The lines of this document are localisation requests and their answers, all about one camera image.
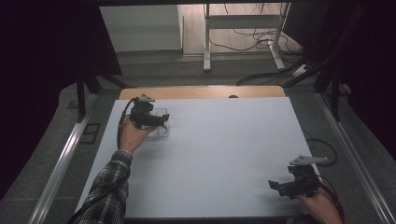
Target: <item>white board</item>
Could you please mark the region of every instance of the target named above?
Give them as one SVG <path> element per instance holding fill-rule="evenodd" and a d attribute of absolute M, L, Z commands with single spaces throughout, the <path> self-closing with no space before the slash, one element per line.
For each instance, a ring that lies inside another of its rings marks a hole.
<path fill-rule="evenodd" d="M 78 208 L 117 149 L 127 101 L 116 101 Z M 170 135 L 134 153 L 126 218 L 281 217 L 305 213 L 268 180 L 293 181 L 289 161 L 310 156 L 288 97 L 157 100 Z"/>

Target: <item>metal frame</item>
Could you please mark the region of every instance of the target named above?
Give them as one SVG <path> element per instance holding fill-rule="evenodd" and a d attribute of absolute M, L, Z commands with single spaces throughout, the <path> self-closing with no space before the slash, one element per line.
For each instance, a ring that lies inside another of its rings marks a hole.
<path fill-rule="evenodd" d="M 255 29 L 268 28 L 275 29 L 276 35 L 274 41 L 268 41 L 269 49 L 274 57 L 276 67 L 278 70 L 284 70 L 285 65 L 279 56 L 277 43 L 280 38 L 280 32 L 285 23 L 286 14 L 290 3 L 285 5 L 280 16 L 278 15 L 220 15 L 210 16 L 210 4 L 206 4 L 205 11 L 205 49 L 204 49 L 204 71 L 210 71 L 210 29 Z"/>
<path fill-rule="evenodd" d="M 71 132 L 69 139 L 64 146 L 64 150 L 62 151 L 61 156 L 59 157 L 58 162 L 55 165 L 55 168 L 52 171 L 52 174 L 49 177 L 49 181 L 47 182 L 46 187 L 43 190 L 36 206 L 33 214 L 31 215 L 28 223 L 43 223 L 49 210 L 52 202 L 55 198 L 55 195 L 61 186 L 62 180 L 64 179 L 64 174 L 67 171 L 70 161 L 73 158 L 73 154 L 78 145 L 78 141 L 84 132 L 85 126 L 87 125 L 88 120 L 90 119 L 93 105 L 96 101 L 97 95 L 91 94 L 87 100 L 86 109 L 87 113 L 81 122 L 78 122 L 73 131 Z"/>
<path fill-rule="evenodd" d="M 322 96 L 322 94 L 323 93 L 316 93 L 319 104 L 326 114 L 330 124 L 332 125 L 338 140 L 346 152 L 346 155 L 349 158 L 356 175 L 361 181 L 363 188 L 366 190 L 366 193 L 369 196 L 369 199 L 371 200 L 376 212 L 378 213 L 378 216 L 381 218 L 382 223 L 395 224 L 395 217 L 391 213 L 387 201 L 379 190 L 378 185 L 374 182 L 373 178 L 369 174 L 367 168 L 363 164 L 361 157 L 350 141 L 346 131 L 343 128 L 343 125 L 332 115 L 330 104 L 327 99 Z"/>

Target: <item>metal bracket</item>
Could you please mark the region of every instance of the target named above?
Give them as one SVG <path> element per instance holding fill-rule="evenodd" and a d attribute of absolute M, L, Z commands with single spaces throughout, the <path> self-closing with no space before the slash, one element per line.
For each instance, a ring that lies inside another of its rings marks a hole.
<path fill-rule="evenodd" d="M 319 157 L 308 157 L 308 156 L 299 156 L 293 161 L 290 161 L 290 165 L 310 165 L 314 163 L 323 163 L 328 161 L 326 157 L 324 158 L 319 158 Z"/>
<path fill-rule="evenodd" d="M 216 15 L 210 16 L 209 6 L 206 4 L 205 11 L 205 47 L 204 47 L 204 71 L 210 71 L 210 39 L 211 29 L 276 29 L 274 41 L 269 41 L 269 49 L 274 57 L 276 67 L 279 71 L 285 70 L 285 64 L 278 53 L 277 43 L 285 23 L 286 14 L 289 9 L 287 3 L 281 10 L 280 15 Z"/>
<path fill-rule="evenodd" d="M 139 101 L 140 102 L 155 102 L 155 99 L 150 98 L 149 96 L 147 96 L 145 93 L 142 93 L 139 97 Z"/>

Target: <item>plaid shirt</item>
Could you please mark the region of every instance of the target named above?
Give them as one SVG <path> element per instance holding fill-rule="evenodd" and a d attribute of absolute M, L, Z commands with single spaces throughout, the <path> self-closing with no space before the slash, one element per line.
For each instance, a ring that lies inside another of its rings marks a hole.
<path fill-rule="evenodd" d="M 132 154 L 124 150 L 117 150 L 111 161 L 103 168 L 93 181 L 90 194 L 84 204 L 90 202 L 97 195 L 106 192 L 109 184 L 120 182 L 129 177 Z M 124 181 L 117 188 L 97 203 L 94 203 L 79 218 L 79 224 L 110 224 L 122 223 L 125 215 L 125 201 L 128 197 L 128 181 Z"/>

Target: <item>wire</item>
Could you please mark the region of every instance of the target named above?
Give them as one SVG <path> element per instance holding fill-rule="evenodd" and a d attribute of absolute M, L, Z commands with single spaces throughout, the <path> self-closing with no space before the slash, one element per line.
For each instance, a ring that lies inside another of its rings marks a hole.
<path fill-rule="evenodd" d="M 119 187 L 122 183 L 127 181 L 129 175 L 130 175 L 130 171 L 119 182 L 116 182 L 116 183 L 109 182 L 109 183 L 104 184 L 103 186 L 109 185 L 109 189 L 106 190 L 105 192 L 103 192 L 102 194 L 96 196 L 95 198 L 90 200 L 88 203 L 83 205 L 80 209 L 78 209 L 78 211 L 73 216 L 70 217 L 70 219 L 67 222 L 67 224 L 73 224 L 88 208 L 93 206 L 95 203 L 99 202 L 101 199 L 103 199 L 105 196 L 107 196 L 109 193 L 111 193 L 115 188 Z"/>
<path fill-rule="evenodd" d="M 263 85 L 263 84 L 265 84 L 265 83 L 269 83 L 269 82 L 272 82 L 272 81 L 274 81 L 274 80 L 276 80 L 276 82 L 275 82 L 274 84 L 277 85 L 277 83 L 278 83 L 282 78 L 284 78 L 286 75 L 287 75 L 287 74 L 284 74 L 284 75 L 281 75 L 280 77 L 275 77 L 275 78 L 273 78 L 273 79 L 266 80 L 266 81 L 261 82 L 261 83 L 259 83 L 259 84 L 257 84 L 257 85 L 258 85 L 258 86 L 261 86 L 261 85 Z"/>
<path fill-rule="evenodd" d="M 289 75 L 290 72 L 294 72 L 295 70 L 297 70 L 298 66 L 301 65 L 301 64 L 303 64 L 305 61 L 306 61 L 306 58 L 303 57 L 303 58 L 301 58 L 297 63 L 293 64 L 292 66 L 290 66 L 289 68 L 287 68 L 286 70 L 284 70 L 284 71 L 282 71 L 282 72 L 278 72 L 278 73 L 260 73 L 260 74 L 256 74 L 256 75 L 251 75 L 251 76 L 248 76 L 248 77 L 244 77 L 244 78 L 238 80 L 238 81 L 236 82 L 235 85 L 236 85 L 236 86 L 241 86 L 244 82 L 247 82 L 247 81 L 249 81 L 249 80 L 251 80 L 251 79 L 260 78 L 260 77 L 269 77 L 269 76 L 274 76 L 274 75 L 281 75 L 281 77 L 277 77 L 277 78 L 279 78 L 279 80 L 280 80 L 282 77 L 284 77 L 284 76 L 286 76 L 286 75 Z M 275 79 L 276 79 L 276 78 L 271 79 L 271 80 L 269 80 L 269 81 L 265 81 L 265 82 L 263 82 L 263 83 L 270 82 L 270 81 L 273 81 L 273 80 L 275 80 Z"/>
<path fill-rule="evenodd" d="M 330 37 L 327 38 L 327 41 L 328 41 L 328 40 L 332 40 L 332 37 L 333 37 L 337 32 L 339 32 L 339 30 L 337 30 L 336 32 L 332 32 L 332 34 L 330 35 Z M 298 65 L 301 65 L 301 64 L 305 63 L 305 62 L 308 60 L 308 58 L 313 54 L 313 51 L 314 51 L 314 50 L 317 50 L 317 49 L 321 48 L 321 47 L 324 46 L 324 45 L 326 45 L 326 41 L 323 42 L 322 44 L 320 44 L 320 45 L 314 47 L 313 49 L 311 49 L 310 52 L 307 52 L 307 53 L 303 54 L 303 58 L 300 59 L 297 63 L 293 64 L 293 65 L 292 65 L 291 67 L 289 67 L 288 69 L 286 69 L 286 70 L 282 71 L 281 73 L 279 73 L 279 74 L 281 75 L 281 77 L 276 81 L 276 84 L 278 83 L 278 81 L 280 81 L 280 80 L 283 79 L 284 77 L 286 77 L 286 76 L 292 74 L 292 73 L 290 73 L 290 71 L 293 71 L 293 72 L 294 72 L 295 70 L 297 70 Z M 323 67 L 325 67 L 325 66 L 329 63 L 330 58 L 331 58 L 331 57 L 326 58 L 326 59 L 323 60 L 321 63 L 315 65 L 314 67 L 312 67 L 312 68 L 311 68 L 310 70 L 308 70 L 307 72 L 309 72 L 309 74 L 311 74 L 311 75 L 317 73 L 320 69 L 322 69 Z M 255 75 L 253 75 L 253 76 L 249 76 L 249 77 L 242 78 L 241 80 L 239 80 L 238 82 L 236 82 L 236 86 L 242 85 L 242 83 L 245 82 L 245 81 L 247 81 L 247 80 L 251 80 L 251 79 L 259 78 L 259 77 L 261 77 L 261 76 L 255 76 Z M 271 80 L 268 80 L 268 81 L 264 81 L 263 83 L 267 83 L 267 82 L 273 81 L 273 80 L 275 80 L 275 79 L 271 79 Z M 286 84 L 282 84 L 281 86 L 282 86 L 282 87 L 289 87 L 289 86 L 292 86 L 293 84 L 295 84 L 296 80 L 297 80 L 297 79 L 291 80 L 291 81 L 287 82 Z"/>
<path fill-rule="evenodd" d="M 270 5 L 269 5 L 269 4 L 267 5 L 267 8 L 268 8 L 268 12 L 269 12 L 270 14 L 272 14 L 272 13 L 271 13 L 271 8 L 270 8 Z"/>
<path fill-rule="evenodd" d="M 332 192 L 333 192 L 334 195 L 338 198 L 338 194 L 337 194 L 337 192 L 335 191 L 335 187 L 334 187 L 334 185 L 332 184 L 332 182 L 330 182 L 330 180 L 329 180 L 328 178 L 324 177 L 323 175 L 318 175 L 318 177 L 320 177 L 320 178 L 326 180 L 326 182 L 327 182 L 327 183 L 330 185 L 330 187 L 332 188 Z"/>
<path fill-rule="evenodd" d="M 328 146 L 328 147 L 332 150 L 332 154 L 333 154 L 333 156 L 334 156 L 333 161 L 330 162 L 330 163 L 318 163 L 318 164 L 317 164 L 318 166 L 331 166 L 331 165 L 333 165 L 333 164 L 335 164 L 335 163 L 337 162 L 337 160 L 338 160 L 337 151 L 335 150 L 334 147 L 332 147 L 332 145 L 330 145 L 330 144 L 327 143 L 326 141 L 323 141 L 323 140 L 317 139 L 317 138 L 307 138 L 307 139 L 305 139 L 305 141 L 307 141 L 307 142 L 308 142 L 308 141 L 320 142 L 320 143 L 322 143 L 322 144 Z"/>
<path fill-rule="evenodd" d="M 283 38 L 286 38 L 285 47 L 286 47 L 286 49 L 287 49 L 289 52 L 291 52 L 291 53 L 293 53 L 293 54 L 302 54 L 302 53 L 297 53 L 297 52 L 295 52 L 295 51 L 289 49 L 289 39 L 288 39 L 287 36 L 282 35 L 282 34 L 281 34 L 280 36 L 283 37 Z"/>
<path fill-rule="evenodd" d="M 224 8 L 225 8 L 225 12 L 227 13 L 227 15 L 228 15 L 228 9 L 227 9 L 227 5 L 224 3 Z"/>
<path fill-rule="evenodd" d="M 312 134 L 309 133 L 307 130 L 305 130 L 304 128 L 301 128 L 301 130 L 303 130 L 303 132 L 305 132 L 306 134 L 309 135 L 309 138 L 313 138 Z"/>
<path fill-rule="evenodd" d="M 131 99 L 131 100 L 128 102 L 128 104 L 126 104 L 124 110 L 122 111 L 121 118 L 120 118 L 120 121 L 119 121 L 119 127 L 118 127 L 118 130 L 117 130 L 117 148 L 118 148 L 118 149 L 120 149 L 121 130 L 122 130 L 122 124 L 123 124 L 123 121 L 124 121 L 124 118 L 125 118 L 125 115 L 126 115 L 126 110 L 128 109 L 128 107 L 129 107 L 129 105 L 131 104 L 131 102 L 132 102 L 133 100 L 135 100 L 135 99 L 136 99 L 136 98 Z"/>
<path fill-rule="evenodd" d="M 280 53 L 279 55 L 280 55 L 280 57 L 282 58 L 282 60 L 283 60 L 284 62 L 287 62 L 287 63 L 297 63 L 297 62 L 292 62 L 292 61 L 290 61 L 289 59 L 286 59 L 286 58 L 285 58 L 286 55 L 292 55 L 292 54 L 283 54 L 283 53 Z"/>
<path fill-rule="evenodd" d="M 225 45 L 216 44 L 216 43 L 213 43 L 213 41 L 210 39 L 210 37 L 209 37 L 209 41 L 210 41 L 211 44 L 213 44 L 214 46 L 217 46 L 217 47 L 222 47 L 222 48 L 226 48 L 226 49 L 232 49 L 232 50 L 236 50 L 236 51 L 247 51 L 247 50 L 256 48 L 258 44 L 260 44 L 261 42 L 263 42 L 265 40 L 258 41 L 255 45 L 253 45 L 252 47 L 249 47 L 247 49 L 234 49 L 234 48 L 231 48 L 231 47 L 228 47 L 228 46 L 225 46 Z"/>
<path fill-rule="evenodd" d="M 311 181 L 315 182 L 320 188 L 324 189 L 324 191 L 326 191 L 326 193 L 329 194 L 329 196 L 332 198 L 332 201 L 335 205 L 335 208 L 338 211 L 338 214 L 340 215 L 340 218 L 342 220 L 343 223 L 345 223 L 345 214 L 344 214 L 344 209 L 343 206 L 340 204 L 337 194 L 335 192 L 332 192 L 331 189 L 329 189 L 329 187 L 327 187 L 326 185 L 324 185 L 323 183 L 321 183 L 320 181 L 316 180 L 315 178 L 313 178 L 312 176 L 300 173 L 300 172 L 295 172 L 292 171 L 292 174 L 297 174 L 297 175 L 302 175 L 308 179 L 310 179 Z"/>
<path fill-rule="evenodd" d="M 253 13 L 253 11 L 257 8 L 257 6 L 258 6 L 258 4 L 256 3 L 256 6 L 250 11 L 250 14 L 249 15 L 251 15 L 252 13 Z M 239 33 L 239 32 L 236 32 L 236 30 L 235 29 L 233 29 L 233 31 L 236 33 L 236 34 L 238 34 L 238 35 L 253 35 L 253 38 L 254 38 L 254 35 L 256 34 L 256 31 L 257 31 L 257 29 L 254 29 L 254 32 L 253 32 L 253 34 L 243 34 L 243 33 Z"/>

